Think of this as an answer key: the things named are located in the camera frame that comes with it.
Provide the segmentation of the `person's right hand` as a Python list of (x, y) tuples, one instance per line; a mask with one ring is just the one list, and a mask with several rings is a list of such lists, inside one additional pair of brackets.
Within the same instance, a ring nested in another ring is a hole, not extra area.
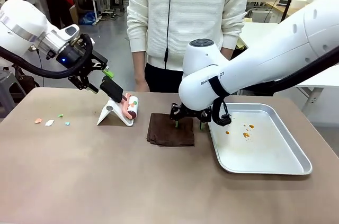
[(145, 80), (145, 75), (135, 76), (135, 91), (136, 92), (149, 92), (149, 86)]

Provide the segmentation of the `person's left hand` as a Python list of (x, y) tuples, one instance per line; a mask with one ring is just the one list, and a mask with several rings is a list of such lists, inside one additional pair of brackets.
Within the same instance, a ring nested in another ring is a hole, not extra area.
[(220, 52), (227, 60), (231, 60), (234, 50), (222, 47)]

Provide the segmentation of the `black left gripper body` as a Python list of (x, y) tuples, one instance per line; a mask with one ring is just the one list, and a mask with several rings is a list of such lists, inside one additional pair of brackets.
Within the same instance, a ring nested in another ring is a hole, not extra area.
[[(63, 65), (65, 68), (69, 69), (74, 65), (78, 64), (81, 58), (85, 55), (86, 44), (84, 41), (79, 41), (73, 46), (70, 44), (67, 45), (63, 51), (57, 56), (56, 60)], [(103, 57), (101, 54), (96, 52), (94, 49), (91, 52), (90, 57), (87, 61), (80, 67), (80, 69), (75, 72), (75, 75), (78, 76), (88, 76), (92, 72), (92, 62), (91, 60), (95, 59), (98, 61), (105, 61), (108, 63), (108, 60)]]

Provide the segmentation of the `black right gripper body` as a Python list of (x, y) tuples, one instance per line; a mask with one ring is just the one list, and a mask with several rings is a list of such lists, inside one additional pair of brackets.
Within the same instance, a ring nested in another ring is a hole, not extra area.
[(172, 103), (169, 118), (175, 121), (178, 121), (183, 118), (197, 118), (201, 122), (211, 122), (212, 108), (208, 107), (201, 111), (195, 111), (188, 109), (183, 103), (180, 105)]

